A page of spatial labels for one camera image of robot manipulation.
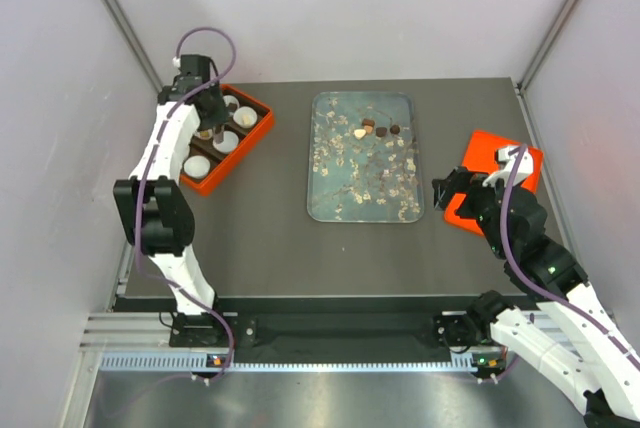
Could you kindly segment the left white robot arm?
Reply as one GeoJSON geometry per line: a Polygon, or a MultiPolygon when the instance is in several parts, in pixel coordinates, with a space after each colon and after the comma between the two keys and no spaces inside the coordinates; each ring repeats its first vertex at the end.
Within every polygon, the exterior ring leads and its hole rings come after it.
{"type": "Polygon", "coordinates": [[[179,188],[193,135],[222,125],[226,116],[224,101],[208,83],[160,103],[140,161],[128,178],[115,182],[113,195],[140,274],[170,288],[177,311],[193,321],[192,332],[203,343],[216,344],[226,335],[233,347],[231,328],[214,311],[216,293],[193,248],[194,214],[179,188]]]}

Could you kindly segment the metal tongs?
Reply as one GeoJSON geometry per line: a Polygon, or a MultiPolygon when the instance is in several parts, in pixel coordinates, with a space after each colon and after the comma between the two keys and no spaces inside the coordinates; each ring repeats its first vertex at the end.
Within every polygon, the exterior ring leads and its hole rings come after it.
{"type": "Polygon", "coordinates": [[[213,128],[213,143],[220,144],[224,141],[225,125],[218,124],[213,128]]]}

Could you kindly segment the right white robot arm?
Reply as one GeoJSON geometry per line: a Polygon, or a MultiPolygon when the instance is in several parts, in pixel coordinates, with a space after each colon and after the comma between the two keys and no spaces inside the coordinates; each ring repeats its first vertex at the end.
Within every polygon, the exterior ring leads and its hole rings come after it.
{"type": "Polygon", "coordinates": [[[523,185],[484,183],[464,167],[434,179],[433,205],[477,223],[510,281],[569,340],[562,346],[496,291],[466,310],[469,336],[507,348],[558,389],[588,427],[639,424],[639,355],[600,303],[577,259],[546,233],[547,211],[523,185]]]}

